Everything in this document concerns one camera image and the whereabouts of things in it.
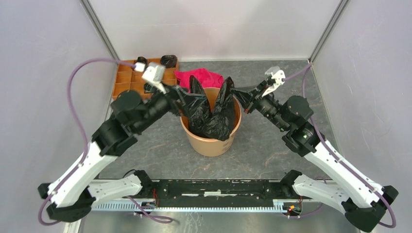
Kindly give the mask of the orange plastic trash bin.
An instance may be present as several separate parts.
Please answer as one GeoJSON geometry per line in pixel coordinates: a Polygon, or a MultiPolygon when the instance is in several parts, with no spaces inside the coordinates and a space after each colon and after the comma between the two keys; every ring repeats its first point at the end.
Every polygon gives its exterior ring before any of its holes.
{"type": "Polygon", "coordinates": [[[242,110],[239,101],[235,97],[233,97],[232,99],[232,102],[234,103],[234,108],[230,114],[232,116],[232,131],[229,135],[229,138],[225,141],[203,138],[198,136],[197,134],[192,133],[188,118],[185,115],[182,115],[180,117],[181,125],[187,135],[189,143],[197,153],[206,157],[216,157],[227,152],[232,146],[242,118],[242,110]]]}

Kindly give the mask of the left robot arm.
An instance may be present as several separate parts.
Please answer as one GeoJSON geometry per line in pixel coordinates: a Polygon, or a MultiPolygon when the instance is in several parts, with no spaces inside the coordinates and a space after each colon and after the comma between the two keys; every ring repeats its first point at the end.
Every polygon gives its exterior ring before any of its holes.
{"type": "Polygon", "coordinates": [[[78,221],[94,207],[115,199],[150,196],[153,182],[143,170],[101,185],[93,185],[92,180],[166,113],[187,114],[203,101],[204,96],[177,85],[165,85],[148,100],[135,90],[121,92],[111,103],[111,116],[86,141],[80,157],[58,180],[38,187],[44,200],[41,211],[47,212],[49,224],[78,221]]]}

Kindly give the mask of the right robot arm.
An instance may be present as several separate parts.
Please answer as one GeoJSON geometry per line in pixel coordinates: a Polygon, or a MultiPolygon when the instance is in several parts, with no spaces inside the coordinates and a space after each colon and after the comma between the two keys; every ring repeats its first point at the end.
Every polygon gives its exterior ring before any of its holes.
{"type": "Polygon", "coordinates": [[[309,118],[313,115],[306,98],[291,96],[280,104],[266,81],[255,87],[233,88],[231,93],[246,113],[259,111],[284,133],[282,140],[292,151],[325,172],[335,183],[331,187],[303,173],[291,170],[281,180],[287,198],[308,197],[341,212],[356,228],[371,232],[398,196],[393,186],[382,186],[351,165],[326,140],[309,118]]]}

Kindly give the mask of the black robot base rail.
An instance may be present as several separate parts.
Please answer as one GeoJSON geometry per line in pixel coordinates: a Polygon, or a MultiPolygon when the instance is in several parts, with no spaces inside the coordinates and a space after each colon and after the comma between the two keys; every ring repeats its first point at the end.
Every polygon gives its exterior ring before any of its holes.
{"type": "Polygon", "coordinates": [[[273,200],[299,200],[287,183],[268,179],[150,179],[136,172],[143,188],[135,199],[154,199],[157,207],[272,207],[273,200]]]}

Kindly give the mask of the black plastic trash bag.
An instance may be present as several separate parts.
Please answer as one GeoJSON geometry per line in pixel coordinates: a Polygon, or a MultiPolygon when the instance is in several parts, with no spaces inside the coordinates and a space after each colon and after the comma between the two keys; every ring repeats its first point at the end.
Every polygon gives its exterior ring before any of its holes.
{"type": "Polygon", "coordinates": [[[206,97],[206,90],[193,75],[189,77],[189,93],[204,98],[189,107],[189,112],[181,115],[184,126],[195,136],[225,141],[229,139],[236,123],[236,102],[231,90],[234,82],[226,78],[218,94],[212,100],[206,97]]]}

